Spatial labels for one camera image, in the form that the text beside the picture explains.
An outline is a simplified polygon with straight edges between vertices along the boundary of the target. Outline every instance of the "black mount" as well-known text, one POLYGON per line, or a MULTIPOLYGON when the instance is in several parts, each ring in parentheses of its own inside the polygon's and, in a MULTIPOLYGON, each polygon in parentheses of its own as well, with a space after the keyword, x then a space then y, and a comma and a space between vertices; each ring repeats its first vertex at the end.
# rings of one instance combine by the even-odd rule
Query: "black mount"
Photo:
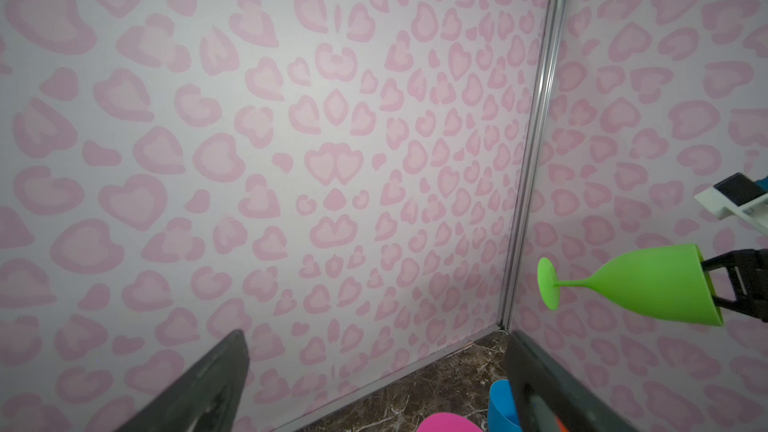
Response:
POLYGON ((715 305, 768 322, 768 248, 745 248, 727 252, 701 263, 705 272, 718 268, 728 271, 736 300, 716 295, 715 305))
POLYGON ((229 432, 248 363, 243 331, 230 332, 115 432, 229 432))
POLYGON ((513 331, 504 354, 520 428, 526 432, 639 432, 587 389, 523 331, 513 331))

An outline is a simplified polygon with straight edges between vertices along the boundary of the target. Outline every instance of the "pink heart pattern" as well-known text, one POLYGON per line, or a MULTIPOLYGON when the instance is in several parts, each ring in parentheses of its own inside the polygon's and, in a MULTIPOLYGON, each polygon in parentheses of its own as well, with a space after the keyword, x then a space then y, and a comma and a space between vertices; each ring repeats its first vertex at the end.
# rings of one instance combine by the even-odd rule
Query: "pink heart pattern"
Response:
POLYGON ((568 3, 513 323, 638 430, 759 430, 768 326, 728 311, 724 328, 657 321, 582 288, 551 312, 536 264, 578 279, 638 248, 766 246, 693 196, 768 175, 767 24, 766 0, 568 3))

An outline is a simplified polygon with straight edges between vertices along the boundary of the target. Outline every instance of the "white bracket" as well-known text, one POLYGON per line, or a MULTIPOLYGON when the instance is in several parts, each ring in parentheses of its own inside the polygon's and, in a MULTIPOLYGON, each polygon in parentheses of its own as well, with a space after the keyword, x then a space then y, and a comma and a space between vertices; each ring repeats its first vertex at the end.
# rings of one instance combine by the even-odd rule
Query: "white bracket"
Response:
POLYGON ((696 194, 694 198, 719 220, 737 216, 768 237, 768 192, 741 207, 734 204, 715 187, 709 187, 696 194))

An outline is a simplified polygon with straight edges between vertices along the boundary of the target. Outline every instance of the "orange object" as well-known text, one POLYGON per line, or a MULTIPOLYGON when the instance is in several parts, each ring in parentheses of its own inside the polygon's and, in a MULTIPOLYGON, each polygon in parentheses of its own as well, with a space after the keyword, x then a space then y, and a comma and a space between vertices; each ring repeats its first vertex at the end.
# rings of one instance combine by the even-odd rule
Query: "orange object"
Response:
POLYGON ((560 421, 559 418, 554 418, 558 422, 558 427, 560 427, 560 432, 568 432, 568 429, 565 428, 563 423, 560 421))

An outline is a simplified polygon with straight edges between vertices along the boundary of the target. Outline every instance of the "metal frame strip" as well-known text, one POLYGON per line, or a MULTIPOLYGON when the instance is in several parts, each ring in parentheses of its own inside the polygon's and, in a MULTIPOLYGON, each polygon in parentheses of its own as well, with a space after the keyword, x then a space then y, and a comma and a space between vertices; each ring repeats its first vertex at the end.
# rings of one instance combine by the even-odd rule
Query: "metal frame strip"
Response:
POLYGON ((525 139, 523 164, 520 170, 517 202, 514 205, 512 231, 509 235, 502 298, 498 306, 498 324, 504 330, 509 330, 512 324, 514 308, 514 293, 517 291, 518 275, 522 262, 525 242, 525 231, 528 229, 528 216, 531 212, 531 199, 536 179, 538 154, 542 145, 544 126, 549 111, 549 100, 552 96, 552 82, 560 51, 560 36, 563 28, 565 4, 567 0, 549 0, 547 16, 544 20, 542 47, 539 51, 538 71, 533 93, 528 134, 525 139))

